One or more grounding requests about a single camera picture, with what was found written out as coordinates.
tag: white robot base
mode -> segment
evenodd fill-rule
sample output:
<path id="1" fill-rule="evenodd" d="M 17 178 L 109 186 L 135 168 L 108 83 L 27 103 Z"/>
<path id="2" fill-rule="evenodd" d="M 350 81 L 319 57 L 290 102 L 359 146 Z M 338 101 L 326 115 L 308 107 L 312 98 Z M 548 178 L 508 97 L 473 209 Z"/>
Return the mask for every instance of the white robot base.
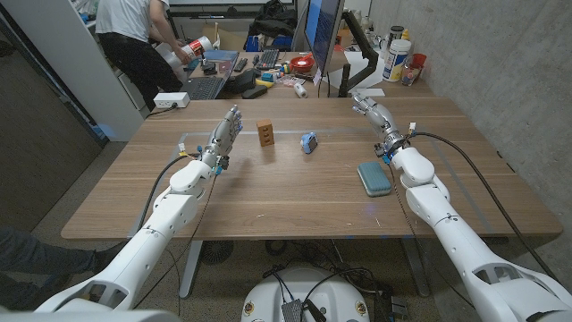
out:
<path id="1" fill-rule="evenodd" d="M 293 267 L 279 271 L 278 276 L 291 291 L 294 300 L 303 302 L 308 292 L 332 272 L 315 267 Z M 284 299 L 291 302 L 286 287 L 274 275 L 270 275 L 255 286 L 248 294 L 242 307 L 242 322 L 284 321 L 282 314 L 282 290 Z M 320 284 L 309 299 L 320 309 L 328 321 L 369 321 L 369 312 L 361 294 L 350 283 L 335 276 Z M 304 311 L 306 321 L 314 321 L 308 310 Z"/>

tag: orange wooden block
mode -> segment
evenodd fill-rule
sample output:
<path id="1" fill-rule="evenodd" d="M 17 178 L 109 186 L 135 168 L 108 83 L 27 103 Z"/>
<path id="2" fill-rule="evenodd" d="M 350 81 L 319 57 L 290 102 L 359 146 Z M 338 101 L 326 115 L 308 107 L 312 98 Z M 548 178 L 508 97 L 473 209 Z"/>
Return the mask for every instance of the orange wooden block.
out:
<path id="1" fill-rule="evenodd" d="M 261 120 L 257 122 L 258 139 L 260 146 L 265 147 L 274 144 L 274 132 L 272 131 L 272 122 L 270 120 Z"/>

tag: keyboard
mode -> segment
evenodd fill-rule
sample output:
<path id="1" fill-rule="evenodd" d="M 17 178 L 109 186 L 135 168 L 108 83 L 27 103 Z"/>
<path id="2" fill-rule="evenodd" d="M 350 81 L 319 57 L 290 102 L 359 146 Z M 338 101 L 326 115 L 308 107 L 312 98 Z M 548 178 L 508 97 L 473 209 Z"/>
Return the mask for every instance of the keyboard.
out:
<path id="1" fill-rule="evenodd" d="M 274 68 L 278 62 L 278 49 L 265 49 L 257 64 L 257 69 L 261 71 L 268 71 Z"/>
<path id="2" fill-rule="evenodd" d="M 224 84 L 219 77 L 191 78 L 181 88 L 181 92 L 189 93 L 190 100 L 215 99 Z"/>
<path id="3" fill-rule="evenodd" d="M 242 72 L 242 70 L 244 69 L 244 67 L 247 65 L 247 58 L 240 58 L 239 62 L 236 63 L 236 66 L 234 66 L 234 71 L 235 72 Z"/>

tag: white shirt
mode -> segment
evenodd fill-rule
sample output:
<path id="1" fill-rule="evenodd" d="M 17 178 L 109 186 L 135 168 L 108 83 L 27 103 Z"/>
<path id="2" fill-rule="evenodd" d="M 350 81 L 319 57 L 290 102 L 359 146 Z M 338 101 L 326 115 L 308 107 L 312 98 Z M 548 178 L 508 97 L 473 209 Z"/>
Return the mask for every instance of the white shirt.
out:
<path id="1" fill-rule="evenodd" d="M 161 0 L 165 10 L 169 0 Z M 148 42 L 151 0 L 101 0 L 97 8 L 96 33 L 116 32 Z"/>

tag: blue sponge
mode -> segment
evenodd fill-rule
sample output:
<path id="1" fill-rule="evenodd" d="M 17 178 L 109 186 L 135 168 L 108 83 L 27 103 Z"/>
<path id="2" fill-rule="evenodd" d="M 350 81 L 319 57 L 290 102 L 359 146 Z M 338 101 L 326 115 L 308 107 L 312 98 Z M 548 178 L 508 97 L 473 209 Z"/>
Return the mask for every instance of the blue sponge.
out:
<path id="1" fill-rule="evenodd" d="M 385 196 L 391 192 L 391 183 L 378 162 L 365 162 L 357 167 L 369 197 Z"/>

